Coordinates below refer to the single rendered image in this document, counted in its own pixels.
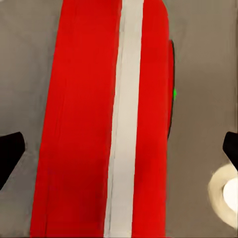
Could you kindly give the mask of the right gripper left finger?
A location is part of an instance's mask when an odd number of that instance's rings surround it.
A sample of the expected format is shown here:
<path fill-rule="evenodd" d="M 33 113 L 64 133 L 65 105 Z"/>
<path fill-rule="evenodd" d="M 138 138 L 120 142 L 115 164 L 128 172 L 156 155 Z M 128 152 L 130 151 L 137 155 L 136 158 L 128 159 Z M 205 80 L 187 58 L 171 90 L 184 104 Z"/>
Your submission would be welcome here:
<path fill-rule="evenodd" d="M 0 191 L 25 152 L 21 132 L 0 137 Z"/>

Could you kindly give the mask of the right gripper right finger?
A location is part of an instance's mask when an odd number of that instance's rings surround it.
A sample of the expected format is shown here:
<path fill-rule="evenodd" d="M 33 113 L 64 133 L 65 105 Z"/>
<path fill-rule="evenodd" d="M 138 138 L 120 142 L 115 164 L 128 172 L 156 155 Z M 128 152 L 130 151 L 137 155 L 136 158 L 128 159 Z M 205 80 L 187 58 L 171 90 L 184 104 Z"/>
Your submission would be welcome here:
<path fill-rule="evenodd" d="M 227 132 L 223 150 L 238 171 L 238 133 Z"/>

